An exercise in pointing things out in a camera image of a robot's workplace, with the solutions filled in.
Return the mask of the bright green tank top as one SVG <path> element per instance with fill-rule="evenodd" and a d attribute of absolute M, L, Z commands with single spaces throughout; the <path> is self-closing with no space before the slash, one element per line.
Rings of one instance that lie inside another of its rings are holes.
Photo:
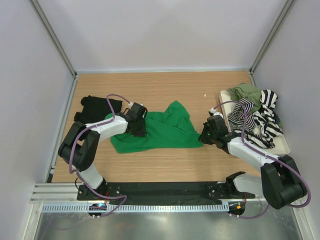
<path fill-rule="evenodd" d="M 164 112 L 148 112 L 144 137 L 122 133 L 110 138 L 119 154 L 144 152 L 153 149 L 200 148 L 200 134 L 195 130 L 188 111 L 179 102 L 172 102 Z"/>

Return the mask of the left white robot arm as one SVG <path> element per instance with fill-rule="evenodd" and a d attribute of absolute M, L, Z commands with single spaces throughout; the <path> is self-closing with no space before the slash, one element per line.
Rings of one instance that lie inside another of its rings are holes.
<path fill-rule="evenodd" d="M 106 120 L 72 124 L 58 149 L 58 155 L 69 165 L 69 172 L 77 173 L 84 181 L 93 199 L 101 200 L 106 194 L 106 180 L 94 164 L 99 143 L 124 133 L 145 137 L 147 114 L 146 107 L 134 102 L 125 112 L 115 113 Z"/>

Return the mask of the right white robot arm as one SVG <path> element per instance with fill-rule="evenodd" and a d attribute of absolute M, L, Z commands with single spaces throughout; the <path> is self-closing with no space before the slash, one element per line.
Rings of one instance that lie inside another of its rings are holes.
<path fill-rule="evenodd" d="M 310 188 L 289 155 L 270 154 L 244 141 L 239 133 L 228 131 L 219 115 L 207 118 L 198 139 L 244 160 L 260 173 L 259 177 L 247 173 L 234 174 L 231 182 L 225 185 L 229 197 L 237 198 L 247 192 L 265 198 L 277 210 L 285 206 L 295 207 L 294 202 L 302 198 L 306 201 L 300 204 L 301 208 L 309 204 Z"/>

